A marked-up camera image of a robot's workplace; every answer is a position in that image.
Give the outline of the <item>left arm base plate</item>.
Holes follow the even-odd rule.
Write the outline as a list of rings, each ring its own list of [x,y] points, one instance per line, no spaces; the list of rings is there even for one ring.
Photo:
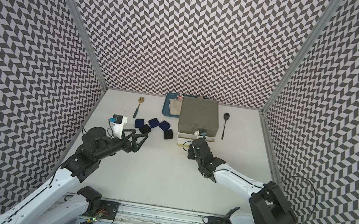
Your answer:
[[[112,221],[115,219],[118,209],[120,208],[120,202],[101,200],[99,204],[95,204],[89,211],[91,217],[95,217],[98,213],[102,213],[101,218],[103,220]]]

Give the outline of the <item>black brooch box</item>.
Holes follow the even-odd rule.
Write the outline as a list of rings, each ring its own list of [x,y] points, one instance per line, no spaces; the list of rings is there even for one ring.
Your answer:
[[[163,131],[163,136],[165,140],[171,140],[173,139],[173,130],[172,129],[168,129],[168,130],[164,130]]]
[[[151,130],[151,128],[150,128],[149,125],[145,124],[145,125],[143,125],[143,126],[141,126],[141,127],[139,128],[139,131],[140,131],[142,134],[149,134],[152,130]]]

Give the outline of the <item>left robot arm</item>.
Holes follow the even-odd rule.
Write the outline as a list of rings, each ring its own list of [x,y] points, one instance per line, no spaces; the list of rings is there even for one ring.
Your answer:
[[[82,145],[44,184],[23,201],[0,215],[0,224],[65,224],[91,210],[97,211],[101,194],[84,187],[62,205],[53,208],[63,195],[79,186],[100,166],[102,160],[119,151],[137,152],[147,134],[123,129],[120,136],[109,137],[104,128],[94,127],[82,136]]]

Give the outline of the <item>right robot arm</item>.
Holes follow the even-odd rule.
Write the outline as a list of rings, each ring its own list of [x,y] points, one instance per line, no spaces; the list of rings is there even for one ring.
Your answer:
[[[201,175],[240,195],[248,201],[250,212],[231,209],[222,224],[296,224],[297,216],[280,185],[262,183],[244,176],[224,160],[213,156],[208,143],[200,138],[189,144],[188,159],[195,160]]]

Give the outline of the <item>three-drawer storage cabinet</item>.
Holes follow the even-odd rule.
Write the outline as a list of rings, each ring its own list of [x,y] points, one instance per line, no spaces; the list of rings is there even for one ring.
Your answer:
[[[219,102],[185,96],[179,116],[177,145],[195,140],[195,131],[206,130],[207,142],[215,142],[219,130]]]

